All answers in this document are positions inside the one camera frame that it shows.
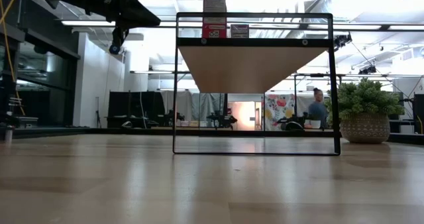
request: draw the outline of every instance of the small box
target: small box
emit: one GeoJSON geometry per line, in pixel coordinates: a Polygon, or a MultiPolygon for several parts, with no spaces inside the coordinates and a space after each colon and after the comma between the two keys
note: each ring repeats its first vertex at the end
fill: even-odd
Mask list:
{"type": "MultiPolygon", "coordinates": [[[[226,13],[227,6],[225,0],[203,0],[204,13],[226,13]]],[[[227,18],[226,17],[205,17],[203,18],[202,38],[226,38],[227,18]]]]}
{"type": "Polygon", "coordinates": [[[231,25],[231,38],[249,38],[249,25],[231,25]]]}

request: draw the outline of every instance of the wooden floor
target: wooden floor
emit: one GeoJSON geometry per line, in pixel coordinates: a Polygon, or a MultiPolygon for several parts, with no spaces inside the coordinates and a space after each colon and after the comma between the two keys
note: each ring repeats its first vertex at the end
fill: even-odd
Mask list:
{"type": "MultiPolygon", "coordinates": [[[[209,142],[241,149],[244,141],[209,142]]],[[[344,143],[340,157],[199,156],[172,155],[171,137],[14,140],[0,145],[0,224],[21,223],[424,223],[424,147],[344,143]]]]}

